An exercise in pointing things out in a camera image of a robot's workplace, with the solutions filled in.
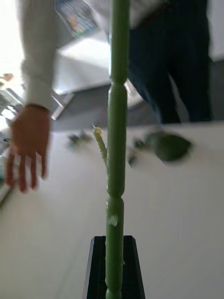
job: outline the fingers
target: fingers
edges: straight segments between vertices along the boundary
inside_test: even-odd
[[[27,182],[26,182],[26,155],[22,153],[18,153],[20,156],[20,165],[19,165],[19,187],[21,192],[25,192],[27,190]],[[36,174],[36,155],[33,155],[30,158],[30,174],[31,174],[31,182],[30,186],[32,189],[35,189],[37,186],[37,174]],[[12,186],[14,183],[14,160],[15,160],[15,151],[13,148],[10,148],[7,160],[7,168],[6,168],[6,184]],[[42,155],[42,178],[46,176],[46,155]]]
[[[42,155],[42,173],[41,173],[42,179],[45,179],[46,177],[46,154]]]
[[[37,186],[37,179],[36,179],[36,155],[34,157],[31,157],[30,173],[31,173],[31,188],[35,189],[36,186]]]
[[[12,147],[9,149],[8,160],[7,160],[7,168],[6,168],[6,184],[9,186],[13,185],[13,167],[14,167],[14,151]]]
[[[20,186],[20,191],[21,192],[26,191],[27,183],[26,183],[26,156],[25,155],[22,155],[20,157],[19,186]]]

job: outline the white table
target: white table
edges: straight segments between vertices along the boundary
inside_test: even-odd
[[[222,299],[224,123],[174,130],[195,142],[191,158],[167,166],[142,153],[127,166],[125,234],[137,241],[146,298]],[[145,131],[129,130],[128,143]],[[49,179],[0,211],[0,298],[82,298],[90,241],[105,234],[105,167],[94,142],[66,144],[53,136]]]

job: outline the dark jeans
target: dark jeans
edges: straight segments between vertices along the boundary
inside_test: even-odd
[[[189,120],[211,119],[206,10],[188,8],[170,6],[130,32],[129,79],[161,123],[180,122],[169,75]]]

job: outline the plant stem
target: plant stem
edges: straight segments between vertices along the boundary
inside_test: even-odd
[[[126,162],[129,0],[112,1],[111,79],[108,101],[107,191],[106,204],[106,299],[121,299],[123,278],[123,222]]]

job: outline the white wall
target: white wall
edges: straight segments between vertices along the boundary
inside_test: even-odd
[[[224,59],[224,0],[210,0],[211,57]]]

